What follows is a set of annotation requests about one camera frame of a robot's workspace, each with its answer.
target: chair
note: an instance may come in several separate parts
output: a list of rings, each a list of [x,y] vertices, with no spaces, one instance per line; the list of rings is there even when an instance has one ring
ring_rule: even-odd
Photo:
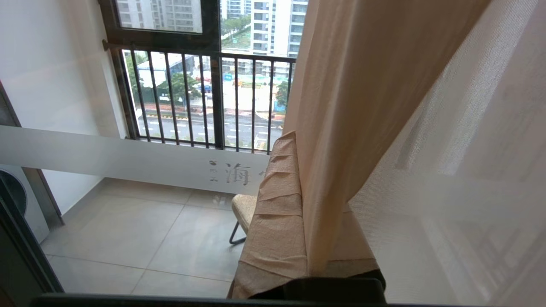
[[[241,225],[241,228],[245,234],[248,233],[248,228],[250,227],[250,222],[252,221],[252,216],[254,215],[254,209],[256,208],[256,201],[257,197],[255,196],[238,194],[233,197],[232,210],[237,218],[237,223],[235,224],[235,228],[233,228],[232,235],[229,238],[229,242],[231,244],[237,245],[246,240],[246,237],[244,237],[234,241],[233,237],[235,236],[235,232],[237,231],[239,225]]]

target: chair seat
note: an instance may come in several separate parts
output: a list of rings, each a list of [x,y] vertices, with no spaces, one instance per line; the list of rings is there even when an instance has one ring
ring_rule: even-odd
[[[232,209],[245,233],[248,232],[254,209],[256,208],[257,197],[249,195],[235,195],[232,200]]]

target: high-rise building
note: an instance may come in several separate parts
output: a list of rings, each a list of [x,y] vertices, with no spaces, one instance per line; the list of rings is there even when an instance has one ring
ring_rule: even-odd
[[[200,0],[117,0],[122,27],[202,33]]]
[[[252,0],[252,53],[297,57],[306,12],[307,0]]]
[[[252,0],[221,0],[220,15],[222,19],[240,18],[250,15]]]

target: tiled floor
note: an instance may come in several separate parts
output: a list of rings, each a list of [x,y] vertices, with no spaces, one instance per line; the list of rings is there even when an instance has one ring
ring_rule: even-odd
[[[225,297],[242,250],[228,242],[233,195],[114,179],[101,186],[41,244],[66,292]]]

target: sheer curtain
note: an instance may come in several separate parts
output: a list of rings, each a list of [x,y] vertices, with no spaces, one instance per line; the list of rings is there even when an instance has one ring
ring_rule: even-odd
[[[543,304],[545,33],[492,1],[350,201],[389,302]]]

